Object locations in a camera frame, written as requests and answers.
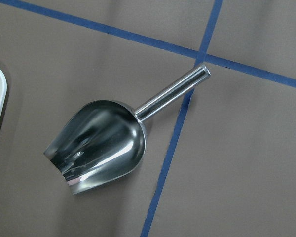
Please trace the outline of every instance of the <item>blue line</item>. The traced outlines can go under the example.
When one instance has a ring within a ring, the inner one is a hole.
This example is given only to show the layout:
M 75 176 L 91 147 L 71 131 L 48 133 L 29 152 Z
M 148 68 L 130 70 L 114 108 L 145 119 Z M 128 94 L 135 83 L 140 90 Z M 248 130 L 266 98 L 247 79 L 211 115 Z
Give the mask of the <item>blue line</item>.
M 208 21 L 208 24 L 207 24 L 207 27 L 206 27 L 206 30 L 205 30 L 205 33 L 203 36 L 200 50 L 197 53 L 195 65 L 203 62 L 203 60 L 206 56 L 206 52 L 207 52 L 209 43 L 211 41 L 211 37 L 212 37 L 213 31 L 215 28 L 215 24 L 216 24 L 221 6 L 222 6 L 222 0 L 215 0 L 214 5 L 213 5 L 213 9 L 210 14 L 209 21 Z M 153 221 L 153 218 L 154 218 L 154 215 L 155 215 L 155 212 L 157 210 L 157 206 L 158 206 L 158 203 L 160 200 L 162 189 L 164 187 L 164 183 L 166 181 L 166 178 L 167 178 L 167 175 L 168 175 L 168 172 L 170 169 L 171 161 L 172 161 L 174 152 L 177 147 L 177 143 L 179 140 L 179 136 L 180 136 L 183 124 L 184 124 L 184 120 L 187 115 L 187 111 L 188 111 L 188 107 L 189 107 L 189 103 L 190 103 L 192 94 L 193 94 L 193 90 L 185 95 L 183 102 L 181 104 L 179 116 L 178 116 L 176 124 L 174 126 L 173 135 L 170 140 L 168 151 L 167 151 L 166 156 L 164 158 L 162 168 L 161 168 L 161 171 L 160 171 L 160 174 L 158 177 L 157 187 L 156 187 L 155 193 L 153 195 L 153 198 L 150 202 L 148 213 L 147 213 L 147 216 L 146 216 L 146 219 L 144 222 L 144 226 L 142 228 L 142 232 L 140 235 L 141 237 L 147 237 L 149 234 L 151 224 L 152 224 L 152 221 Z
M 296 88 L 296 79 L 282 76 L 276 73 L 271 73 L 262 69 L 244 65 L 241 63 L 233 62 L 224 58 L 219 58 L 213 55 L 207 54 L 205 61 L 225 68 L 230 68 L 242 73 L 250 74 L 259 78 L 271 80 L 280 84 L 288 85 Z
M 197 55 L 197 51 L 185 48 L 182 46 L 178 46 L 172 43 L 164 42 L 158 39 L 150 38 L 147 36 L 142 36 L 136 33 L 132 33 L 129 31 L 125 31 L 116 27 L 104 25 L 101 23 L 97 23 L 94 21 L 90 21 L 84 18 L 80 18 L 77 16 L 65 14 L 59 11 L 51 10 L 49 8 L 45 8 L 42 6 L 37 6 L 31 3 L 19 1 L 19 0 L 0 0 L 0 3 L 10 5 L 16 8 L 20 8 L 23 10 L 31 11 L 34 13 L 38 13 L 44 16 L 52 17 L 61 21 L 69 22 L 75 25 L 87 27 L 96 31 L 100 31 L 103 33 L 107 33 L 110 35 L 114 35 L 117 37 L 121 37 L 127 40 L 135 41 L 138 43 L 146 44 L 152 47 L 164 49 L 173 53 L 177 53 L 186 57 L 195 58 Z

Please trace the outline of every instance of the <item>shiny metal surface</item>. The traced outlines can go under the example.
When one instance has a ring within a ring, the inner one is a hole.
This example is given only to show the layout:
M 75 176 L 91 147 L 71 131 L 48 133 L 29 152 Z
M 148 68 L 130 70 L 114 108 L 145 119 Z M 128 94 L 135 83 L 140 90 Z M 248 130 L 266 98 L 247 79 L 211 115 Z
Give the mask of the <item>shiny metal surface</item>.
M 139 120 L 145 121 L 209 78 L 210 75 L 211 73 L 204 64 L 194 67 L 174 83 L 138 107 L 138 109 L 135 110 L 136 116 Z
M 131 172 L 146 148 L 142 121 L 210 77 L 199 65 L 152 97 L 137 110 L 100 100 L 84 106 L 48 146 L 44 154 L 76 194 Z

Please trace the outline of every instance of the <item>scoop handle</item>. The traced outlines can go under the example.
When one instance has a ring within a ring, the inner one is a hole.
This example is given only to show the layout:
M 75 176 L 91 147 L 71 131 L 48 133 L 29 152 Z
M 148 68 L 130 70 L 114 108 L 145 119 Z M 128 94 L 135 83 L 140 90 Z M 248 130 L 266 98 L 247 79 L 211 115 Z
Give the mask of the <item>scoop handle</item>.
M 210 76 L 211 73 L 204 64 L 194 67 L 174 83 L 138 107 L 135 110 L 135 115 L 140 121 L 145 121 Z

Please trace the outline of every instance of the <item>ice scoop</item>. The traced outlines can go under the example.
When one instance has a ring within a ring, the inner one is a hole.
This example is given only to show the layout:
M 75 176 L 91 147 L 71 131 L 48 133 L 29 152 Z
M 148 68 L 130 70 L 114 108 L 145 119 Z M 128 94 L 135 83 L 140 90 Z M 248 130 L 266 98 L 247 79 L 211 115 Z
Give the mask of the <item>ice scoop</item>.
M 73 194 L 124 176 L 145 153 L 143 122 L 209 77 L 206 66 L 198 65 L 135 110 L 117 101 L 91 102 L 71 118 L 44 154 Z

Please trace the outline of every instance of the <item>scoop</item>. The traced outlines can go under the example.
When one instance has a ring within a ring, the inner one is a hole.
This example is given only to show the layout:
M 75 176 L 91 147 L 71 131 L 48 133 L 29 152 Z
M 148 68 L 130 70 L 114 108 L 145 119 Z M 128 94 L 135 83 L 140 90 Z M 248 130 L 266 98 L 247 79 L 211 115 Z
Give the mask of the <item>scoop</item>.
M 206 66 L 198 65 L 135 110 L 117 101 L 91 102 L 71 118 L 44 154 L 73 194 L 122 177 L 145 153 L 143 121 L 209 77 Z

